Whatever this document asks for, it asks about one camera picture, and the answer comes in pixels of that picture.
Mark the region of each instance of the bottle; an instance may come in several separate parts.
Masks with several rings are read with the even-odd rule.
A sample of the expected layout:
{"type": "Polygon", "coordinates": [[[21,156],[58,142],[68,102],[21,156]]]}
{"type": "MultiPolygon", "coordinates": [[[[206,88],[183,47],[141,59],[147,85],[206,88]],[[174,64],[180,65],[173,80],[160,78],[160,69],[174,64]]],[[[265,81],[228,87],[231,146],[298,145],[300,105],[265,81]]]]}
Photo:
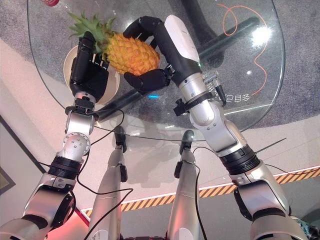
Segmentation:
{"type": "Polygon", "coordinates": [[[59,0],[42,0],[42,2],[49,7],[53,7],[58,4],[59,0]]]}

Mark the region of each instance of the hazard tape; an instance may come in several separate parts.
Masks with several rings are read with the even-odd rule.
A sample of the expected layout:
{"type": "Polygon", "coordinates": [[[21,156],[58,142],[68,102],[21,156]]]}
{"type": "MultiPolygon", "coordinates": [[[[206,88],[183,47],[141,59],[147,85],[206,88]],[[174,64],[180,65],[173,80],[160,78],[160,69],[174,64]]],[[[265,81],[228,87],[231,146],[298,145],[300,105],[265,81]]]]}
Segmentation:
{"type": "MultiPolygon", "coordinates": [[[[274,178],[279,184],[286,184],[292,183],[294,181],[300,181],[310,178],[315,178],[320,176],[320,166],[316,166],[313,168],[305,169],[305,170],[298,170],[288,173],[281,173],[274,175],[274,178]]],[[[236,185],[232,183],[222,184],[219,186],[214,187],[204,187],[200,188],[199,196],[200,198],[208,198],[208,197],[215,197],[220,196],[223,194],[230,194],[236,189],[236,185]]],[[[155,196],[141,200],[134,200],[130,202],[125,202],[121,204],[121,211],[127,212],[131,210],[143,209],[143,208],[150,208],[161,206],[165,204],[172,204],[175,200],[176,194],[171,193],[162,196],[155,196]]],[[[86,208],[82,210],[82,213],[85,214],[87,217],[90,217],[92,213],[92,208],[86,208]]]]}

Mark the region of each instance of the pineapple crown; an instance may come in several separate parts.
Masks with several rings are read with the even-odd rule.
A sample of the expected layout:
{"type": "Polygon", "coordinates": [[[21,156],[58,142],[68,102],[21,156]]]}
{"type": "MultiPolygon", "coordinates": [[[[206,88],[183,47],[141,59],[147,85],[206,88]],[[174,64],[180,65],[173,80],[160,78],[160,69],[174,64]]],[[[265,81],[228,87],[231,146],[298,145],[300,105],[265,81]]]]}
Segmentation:
{"type": "Polygon", "coordinates": [[[109,43],[109,38],[111,38],[115,32],[112,31],[112,23],[115,20],[114,18],[110,18],[106,23],[102,24],[99,21],[98,14],[93,15],[91,19],[86,18],[85,12],[81,13],[81,16],[77,16],[72,12],[68,12],[68,14],[75,21],[73,26],[69,28],[74,31],[74,34],[71,36],[77,36],[78,38],[82,38],[86,31],[92,33],[96,43],[95,43],[95,54],[100,54],[104,52],[109,43]]]}

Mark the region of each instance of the pineapple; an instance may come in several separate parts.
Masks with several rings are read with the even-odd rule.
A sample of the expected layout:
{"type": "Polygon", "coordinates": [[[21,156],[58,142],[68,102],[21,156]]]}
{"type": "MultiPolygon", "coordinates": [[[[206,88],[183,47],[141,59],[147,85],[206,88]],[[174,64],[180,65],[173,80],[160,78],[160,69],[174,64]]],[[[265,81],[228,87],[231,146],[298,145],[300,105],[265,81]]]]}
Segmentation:
{"type": "Polygon", "coordinates": [[[114,18],[102,24],[97,15],[91,19],[87,19],[84,13],[76,16],[69,12],[69,15],[75,21],[74,26],[69,27],[75,31],[73,36],[81,38],[86,31],[91,32],[96,41],[94,53],[108,60],[119,73],[129,72],[138,76],[158,68],[160,56],[150,45],[112,31],[114,18]]]}

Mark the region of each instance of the round glass tabletop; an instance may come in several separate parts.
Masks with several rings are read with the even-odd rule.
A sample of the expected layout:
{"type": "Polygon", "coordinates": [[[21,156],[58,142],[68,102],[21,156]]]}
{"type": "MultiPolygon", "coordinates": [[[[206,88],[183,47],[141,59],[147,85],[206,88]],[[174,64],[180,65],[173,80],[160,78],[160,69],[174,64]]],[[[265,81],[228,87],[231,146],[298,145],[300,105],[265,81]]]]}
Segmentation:
{"type": "MultiPolygon", "coordinates": [[[[102,21],[115,18],[113,29],[117,32],[141,16],[164,21],[173,14],[182,19],[199,52],[207,87],[213,89],[214,78],[222,82],[227,101],[224,114],[242,131],[264,117],[282,85],[285,47],[271,0],[60,0],[55,6],[28,0],[27,10],[36,67],[49,92],[64,108],[74,101],[64,79],[64,61],[78,44],[76,37],[70,37],[69,26],[74,21],[68,12],[80,15],[84,11],[87,17],[98,14],[102,21]]],[[[182,94],[173,82],[141,95],[120,74],[116,95],[105,104],[98,103],[95,110],[120,106],[125,112],[122,126],[127,135],[180,141],[186,129],[193,129],[188,115],[176,116],[173,111],[180,98],[182,94]]],[[[116,112],[103,117],[96,126],[112,130],[122,115],[116,112]]],[[[204,140],[199,131],[194,133],[195,141],[204,140]]]]}

